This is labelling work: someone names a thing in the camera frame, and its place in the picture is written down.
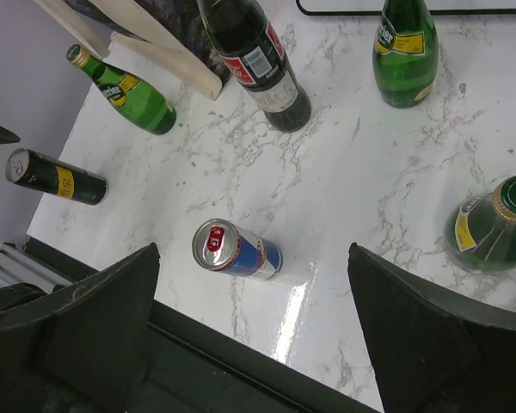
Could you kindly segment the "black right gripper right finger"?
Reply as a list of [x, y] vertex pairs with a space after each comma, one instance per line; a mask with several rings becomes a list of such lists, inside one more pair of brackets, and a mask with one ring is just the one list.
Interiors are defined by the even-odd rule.
[[348, 278], [387, 412], [516, 412], [516, 312], [352, 243]]

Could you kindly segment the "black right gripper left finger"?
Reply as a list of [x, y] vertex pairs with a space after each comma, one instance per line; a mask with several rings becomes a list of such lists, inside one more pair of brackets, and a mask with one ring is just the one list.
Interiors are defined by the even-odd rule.
[[160, 269], [155, 243], [0, 311], [0, 412], [58, 410], [61, 395], [126, 411]]

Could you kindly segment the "Red Bull can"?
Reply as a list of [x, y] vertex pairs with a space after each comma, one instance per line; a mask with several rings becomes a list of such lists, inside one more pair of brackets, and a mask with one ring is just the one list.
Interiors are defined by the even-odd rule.
[[257, 280], [274, 277], [283, 265], [275, 243], [226, 219], [202, 224], [193, 235], [192, 252], [206, 270]]

